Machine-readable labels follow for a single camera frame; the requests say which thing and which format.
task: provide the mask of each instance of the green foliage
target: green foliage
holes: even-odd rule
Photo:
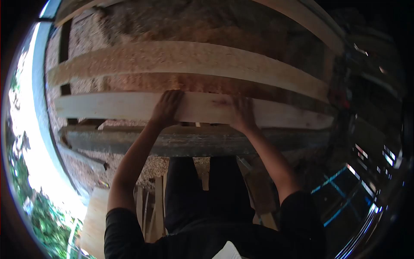
[[[54,254],[66,257],[70,228],[63,224],[65,216],[44,195],[37,195],[31,213],[33,230],[39,240],[53,248]]]
[[[6,125],[7,138],[15,138],[12,133],[10,123]],[[68,215],[62,213],[49,198],[41,191],[37,193],[30,187],[29,171],[23,157],[16,157],[13,154],[13,140],[7,139],[7,153],[10,165],[10,175],[12,176],[14,189],[17,193],[18,203],[23,206],[25,200],[29,198],[33,203],[31,213],[27,215],[27,220],[31,221],[33,231],[39,241],[43,244],[52,258],[66,259],[67,243],[71,229],[65,225],[65,218]],[[82,230],[82,223],[75,229],[75,238],[79,237]],[[73,245],[75,251],[71,252],[71,258],[76,259],[79,248]]]
[[[10,80],[10,89],[11,89],[13,92],[18,92],[18,91],[20,91],[20,85],[19,85],[19,83],[17,82],[17,70],[14,72],[14,74],[13,74],[13,76],[12,76],[11,80]]]

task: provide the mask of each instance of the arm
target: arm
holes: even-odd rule
[[[245,134],[252,143],[277,187],[279,201],[282,204],[287,196],[300,190],[293,169],[257,127],[252,99],[234,97],[233,112],[234,121],[230,126]]]
[[[176,124],[174,115],[184,92],[166,91],[154,108],[152,117],[134,144],[125,154],[113,177],[107,212],[114,208],[126,208],[136,214],[133,191],[145,161],[160,132]]]

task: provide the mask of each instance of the black pants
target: black pants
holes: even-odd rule
[[[165,226],[177,233],[198,223],[252,223],[255,211],[235,156],[210,159],[203,191],[192,157],[172,157],[165,189]]]

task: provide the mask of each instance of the lumber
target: lumber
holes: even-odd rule
[[[80,247],[97,259],[104,259],[106,207],[109,190],[95,187],[83,222]]]
[[[137,219],[138,219],[138,223],[140,224],[141,227],[141,231],[142,231],[142,207],[143,207],[143,197],[142,197],[142,187],[138,187],[138,191],[137,191]]]
[[[62,127],[59,131],[72,148],[125,154],[143,127]],[[262,129],[280,151],[326,146],[330,130]],[[172,126],[158,136],[150,155],[163,157],[211,157],[255,154],[245,135],[229,126]]]
[[[328,103],[325,82],[281,61],[227,46],[186,41],[140,42],[91,51],[50,69],[48,84],[56,87],[73,79],[131,73],[191,73],[237,78]]]
[[[323,43],[332,49],[337,55],[342,56],[344,52],[343,37],[345,33],[339,25],[325,12],[317,3],[312,0],[253,0],[262,5],[270,7],[292,20],[296,21]],[[313,8],[319,16],[310,10]]]
[[[149,221],[148,231],[147,231],[147,235],[146,235],[147,238],[145,240],[145,242],[147,242],[147,243],[150,243],[153,240],[152,236],[153,236],[155,215],[156,215],[156,206],[152,210],[151,220]]]
[[[162,94],[147,92],[101,92],[60,97],[56,112],[65,118],[130,119],[149,121]],[[304,111],[277,102],[253,99],[259,127],[323,129],[333,117]],[[186,92],[176,112],[177,121],[230,124],[233,119],[231,96]]]
[[[56,145],[58,146],[60,152],[62,152],[64,154],[67,154],[67,155],[69,155],[69,156],[71,156],[71,157],[87,164],[95,172],[104,172],[104,171],[106,171],[105,161],[102,161],[102,160],[97,159],[97,158],[89,157],[85,154],[82,154],[82,153],[76,151],[76,150],[70,149],[70,148],[68,148],[68,147],[66,147],[66,146],[64,146],[60,143],[56,143]]]
[[[164,202],[163,202],[163,184],[162,177],[155,178],[155,207],[157,213],[155,214],[157,239],[165,236],[164,227]]]

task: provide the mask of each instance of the black t-shirt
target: black t-shirt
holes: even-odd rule
[[[310,194],[296,192],[281,205],[280,231],[242,223],[202,223],[145,243],[137,217],[124,208],[106,215],[105,258],[211,259],[227,241],[255,258],[324,258],[325,232]]]

